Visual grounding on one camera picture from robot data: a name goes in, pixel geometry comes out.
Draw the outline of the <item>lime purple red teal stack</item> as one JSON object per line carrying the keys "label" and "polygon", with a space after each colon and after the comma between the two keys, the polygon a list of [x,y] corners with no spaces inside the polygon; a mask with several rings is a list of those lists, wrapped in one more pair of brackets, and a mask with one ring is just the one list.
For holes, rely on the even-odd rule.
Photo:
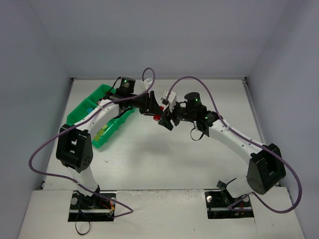
{"label": "lime purple red teal stack", "polygon": [[153,116],[153,119],[154,119],[155,121],[160,121],[161,115],[155,115],[155,116]]}

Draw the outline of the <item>lime square lego brick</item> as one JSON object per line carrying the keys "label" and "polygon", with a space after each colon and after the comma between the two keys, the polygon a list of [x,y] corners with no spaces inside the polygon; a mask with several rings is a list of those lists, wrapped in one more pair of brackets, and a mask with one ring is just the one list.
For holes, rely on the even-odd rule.
{"label": "lime square lego brick", "polygon": [[101,135],[96,134],[93,139],[94,139],[95,141],[99,141],[101,137],[102,137]]}

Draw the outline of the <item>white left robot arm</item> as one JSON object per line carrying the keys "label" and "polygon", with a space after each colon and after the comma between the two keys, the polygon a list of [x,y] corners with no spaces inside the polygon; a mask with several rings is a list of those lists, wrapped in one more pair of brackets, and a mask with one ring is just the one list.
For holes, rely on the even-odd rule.
{"label": "white left robot arm", "polygon": [[65,124],[60,129],[56,158],[71,172],[78,192],[84,197],[92,197],[100,188],[93,177],[90,164],[93,159],[92,137],[99,134],[103,126],[113,119],[123,116],[125,110],[138,108],[143,115],[156,116],[162,113],[155,94],[149,90],[152,78],[143,81],[145,90],[134,94],[135,80],[120,78],[120,86],[103,88],[89,97],[93,110],[80,118],[75,125]]}

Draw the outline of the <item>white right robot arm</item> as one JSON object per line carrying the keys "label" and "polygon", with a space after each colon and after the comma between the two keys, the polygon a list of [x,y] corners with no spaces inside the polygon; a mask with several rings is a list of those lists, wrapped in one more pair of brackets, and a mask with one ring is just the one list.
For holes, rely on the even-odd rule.
{"label": "white right robot arm", "polygon": [[172,130],[181,121],[191,122],[195,130],[221,142],[247,163],[246,176],[235,178],[222,186],[230,197],[236,199],[252,192],[264,195],[286,176],[284,164],[273,156],[281,154],[276,145],[270,144],[261,149],[260,142],[245,141],[232,133],[216,112],[207,110],[201,103],[199,93],[191,92],[184,98],[185,105],[182,106],[177,102],[175,92],[164,92],[161,101],[167,108],[159,124]]}

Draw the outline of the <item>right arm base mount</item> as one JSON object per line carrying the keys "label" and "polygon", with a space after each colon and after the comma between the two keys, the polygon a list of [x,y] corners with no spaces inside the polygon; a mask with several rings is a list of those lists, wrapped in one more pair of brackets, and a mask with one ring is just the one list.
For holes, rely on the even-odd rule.
{"label": "right arm base mount", "polygon": [[208,219],[242,219],[253,218],[254,213],[250,198],[246,197],[240,202],[237,199],[231,198],[227,193],[220,190],[205,191],[205,203]]}

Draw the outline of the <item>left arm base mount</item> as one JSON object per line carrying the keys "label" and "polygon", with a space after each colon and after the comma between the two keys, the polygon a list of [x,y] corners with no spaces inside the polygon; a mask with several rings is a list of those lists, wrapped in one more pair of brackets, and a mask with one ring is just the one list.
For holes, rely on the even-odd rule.
{"label": "left arm base mount", "polygon": [[72,192],[68,222],[113,222],[116,203],[96,195],[85,197]]}

